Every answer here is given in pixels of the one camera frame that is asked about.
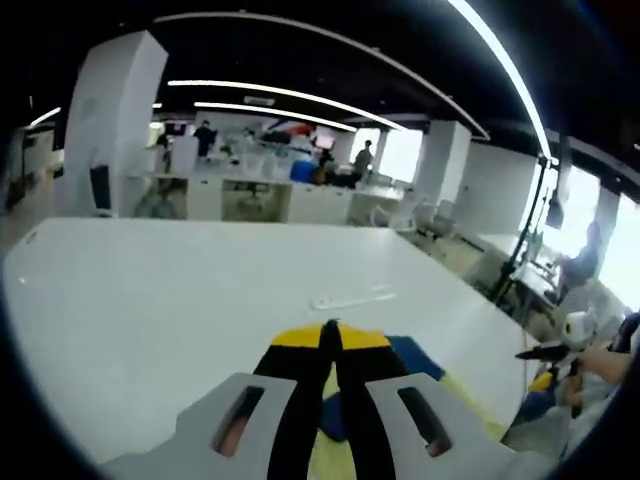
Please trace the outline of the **person's right hand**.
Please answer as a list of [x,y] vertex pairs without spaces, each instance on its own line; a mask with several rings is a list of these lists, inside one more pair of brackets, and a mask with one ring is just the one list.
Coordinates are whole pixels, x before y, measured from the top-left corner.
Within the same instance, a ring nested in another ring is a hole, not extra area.
[[578,360],[578,371],[568,378],[565,389],[565,400],[570,406],[580,406],[582,403],[581,391],[585,373],[593,373],[610,386],[618,386],[629,370],[633,355],[612,352],[603,346],[592,345],[579,354]]

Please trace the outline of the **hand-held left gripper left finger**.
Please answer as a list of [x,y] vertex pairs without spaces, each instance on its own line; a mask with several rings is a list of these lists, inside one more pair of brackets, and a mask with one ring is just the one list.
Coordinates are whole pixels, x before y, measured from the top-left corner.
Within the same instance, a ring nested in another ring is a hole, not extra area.
[[102,467],[110,479],[306,479],[331,355],[322,325],[278,335],[252,373],[183,410],[171,437]]

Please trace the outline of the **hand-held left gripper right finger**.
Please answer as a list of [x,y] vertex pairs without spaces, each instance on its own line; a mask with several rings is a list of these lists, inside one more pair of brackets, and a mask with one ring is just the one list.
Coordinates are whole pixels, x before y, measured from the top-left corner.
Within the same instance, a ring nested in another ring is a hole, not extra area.
[[339,324],[337,380],[360,479],[508,479],[518,456],[473,403],[424,372],[410,374],[379,331]]

